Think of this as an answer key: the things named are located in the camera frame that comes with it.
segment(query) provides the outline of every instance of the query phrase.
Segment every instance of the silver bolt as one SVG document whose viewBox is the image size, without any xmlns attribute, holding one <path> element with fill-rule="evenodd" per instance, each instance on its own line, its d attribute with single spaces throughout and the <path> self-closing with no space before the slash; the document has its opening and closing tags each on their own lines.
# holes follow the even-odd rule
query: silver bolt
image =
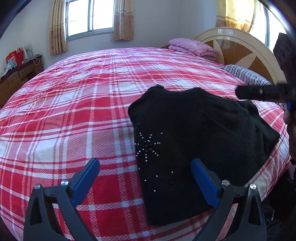
<svg viewBox="0 0 296 241">
<path fill-rule="evenodd" d="M 41 188 L 41 185 L 40 185 L 40 184 L 36 184 L 36 185 L 34 186 L 34 189 L 39 189 L 39 188 Z"/>
<path fill-rule="evenodd" d="M 257 186 L 255 184 L 251 183 L 250 188 L 253 189 L 253 190 L 256 190 Z"/>
<path fill-rule="evenodd" d="M 69 181 L 68 180 L 61 181 L 61 185 L 62 186 L 67 186 L 68 184 L 69 184 Z"/>
<path fill-rule="evenodd" d="M 228 181 L 228 180 L 223 180 L 223 181 L 222 181 L 222 185 L 223 185 L 223 186 L 229 186 L 229 185 L 230 185 L 230 181 Z"/>
</svg>

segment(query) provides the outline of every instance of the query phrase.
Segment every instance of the curtain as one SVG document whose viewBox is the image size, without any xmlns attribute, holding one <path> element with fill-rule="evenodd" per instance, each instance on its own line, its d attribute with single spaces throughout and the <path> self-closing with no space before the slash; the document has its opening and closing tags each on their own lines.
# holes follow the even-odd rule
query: curtain
<svg viewBox="0 0 296 241">
<path fill-rule="evenodd" d="M 133 0 L 115 0 L 114 40 L 133 40 Z"/>
<path fill-rule="evenodd" d="M 68 50 L 65 35 L 66 0 L 52 0 L 52 14 L 49 26 L 50 55 L 56 55 Z"/>
<path fill-rule="evenodd" d="M 217 0 L 216 27 L 232 27 L 249 33 L 260 10 L 258 0 Z"/>
</svg>

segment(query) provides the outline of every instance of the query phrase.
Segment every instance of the wooden headboard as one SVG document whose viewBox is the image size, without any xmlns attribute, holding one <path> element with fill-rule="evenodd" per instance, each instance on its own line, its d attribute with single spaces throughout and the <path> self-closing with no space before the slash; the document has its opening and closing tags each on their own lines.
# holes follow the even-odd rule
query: wooden headboard
<svg viewBox="0 0 296 241">
<path fill-rule="evenodd" d="M 217 61 L 250 69 L 272 84 L 286 83 L 286 78 L 274 54 L 260 40 L 235 28 L 212 28 L 197 36 L 218 51 Z"/>
</svg>

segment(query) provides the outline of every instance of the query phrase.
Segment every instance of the window sill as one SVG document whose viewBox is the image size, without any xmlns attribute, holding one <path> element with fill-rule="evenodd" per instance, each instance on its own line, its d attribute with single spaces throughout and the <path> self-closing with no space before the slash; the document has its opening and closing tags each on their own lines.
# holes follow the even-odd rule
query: window sill
<svg viewBox="0 0 296 241">
<path fill-rule="evenodd" d="M 92 35 L 107 34 L 107 33 L 113 33 L 113 28 L 97 29 L 97 30 L 94 30 L 92 32 L 86 32 L 86 33 L 72 35 L 72 36 L 67 38 L 67 42 L 69 42 L 71 40 L 75 40 L 75 39 L 80 39 L 80 38 L 92 36 Z"/>
</svg>

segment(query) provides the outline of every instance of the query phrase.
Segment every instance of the wooden desk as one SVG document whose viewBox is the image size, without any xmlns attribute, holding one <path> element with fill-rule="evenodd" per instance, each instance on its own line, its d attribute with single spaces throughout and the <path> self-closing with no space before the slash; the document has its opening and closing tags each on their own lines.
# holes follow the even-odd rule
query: wooden desk
<svg viewBox="0 0 296 241">
<path fill-rule="evenodd" d="M 43 71 L 42 56 L 30 60 L 18 68 L 8 71 L 0 79 L 0 108 L 2 108 L 9 98 L 18 91 L 24 83 L 34 78 Z"/>
</svg>

